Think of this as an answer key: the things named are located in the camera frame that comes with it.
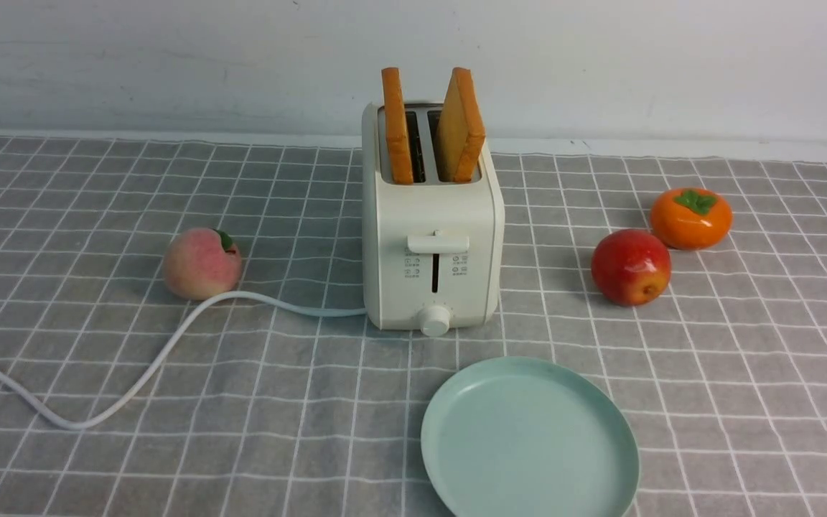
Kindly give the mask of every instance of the persimmon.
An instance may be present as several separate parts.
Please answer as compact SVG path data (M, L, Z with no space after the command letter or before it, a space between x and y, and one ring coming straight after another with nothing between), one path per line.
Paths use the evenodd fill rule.
M732 227L732 209L722 196L710 190L672 189L653 203L650 225L653 235L671 248L710 248Z

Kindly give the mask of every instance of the white power cord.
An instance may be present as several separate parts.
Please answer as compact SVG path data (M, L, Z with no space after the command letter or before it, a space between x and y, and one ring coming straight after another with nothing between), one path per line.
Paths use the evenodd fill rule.
M40 399L33 396L26 387L19 385L17 381L9 376L6 376L6 374L2 372L0 372L0 383L10 387L10 389L14 390L15 393L18 393L23 399L27 400L27 403L32 405L44 419L50 420L50 423L56 427L69 429L70 431L81 431L81 429L94 427L104 420L111 418L114 413L122 408L122 406L125 406L126 403L129 402L129 399L132 399L132 397L134 397L136 393L142 389L142 386L145 386L145 383L149 382L149 379L151 379L151 377L155 374L155 371L158 370L158 367L164 362L164 358L171 353L171 349L174 349L174 345L177 344L177 341L184 335L184 332L187 331L190 324L197 319L198 315L202 314L202 312L209 308L210 305L217 304L217 302L221 302L223 300L230 300L232 298L249 298L250 300L266 302L267 304L276 305L276 307L301 315L309 315L310 317L350 317L350 315L365 314L365 309L315 309L311 307L299 307L299 305L289 304L288 302L283 302L276 298L267 297L265 294L257 294L257 292L229 291L223 292L222 294L217 294L215 297L201 302L201 304L197 305L197 308L194 308L193 312L187 316L184 323L177 328L177 331L175 331L170 340L168 340L168 343L164 345L164 348L160 351L160 353L158 353L155 360L151 362L149 369L146 370L145 373L142 373L142 377L136 381L135 385L133 385L124 396L122 396L113 405L109 406L109 408L101 412L101 414L94 416L92 419L80 422L63 419L62 416L56 415L56 413L50 408L47 408L43 402L40 401Z

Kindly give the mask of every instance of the toaster knob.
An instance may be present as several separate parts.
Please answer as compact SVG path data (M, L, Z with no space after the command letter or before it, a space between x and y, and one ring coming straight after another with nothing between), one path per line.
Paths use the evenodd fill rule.
M449 332L451 317L449 309L442 305L430 305L417 315L417 319L420 320L420 331L429 337L439 337Z

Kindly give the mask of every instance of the gray checkered tablecloth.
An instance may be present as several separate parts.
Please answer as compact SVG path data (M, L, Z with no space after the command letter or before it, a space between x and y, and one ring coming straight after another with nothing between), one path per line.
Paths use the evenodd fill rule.
M159 275L192 226L232 233L244 289L361 307L360 158L0 138L0 369L70 419L111 404L193 308ZM643 459L631 514L827 517L827 164L495 164L508 224L489 324L430 340L224 302L88 432L56 431L0 387L0 514L447 515L420 456L426 403L508 354L583 373L624 411ZM605 302L594 246L692 185L732 204L731 238L673 252L652 304Z

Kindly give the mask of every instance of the toaster lever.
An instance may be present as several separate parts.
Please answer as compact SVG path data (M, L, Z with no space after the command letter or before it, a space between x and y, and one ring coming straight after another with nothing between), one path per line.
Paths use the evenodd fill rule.
M470 242L468 236L456 236L439 230L432 236L407 236L407 249L422 255L465 253Z

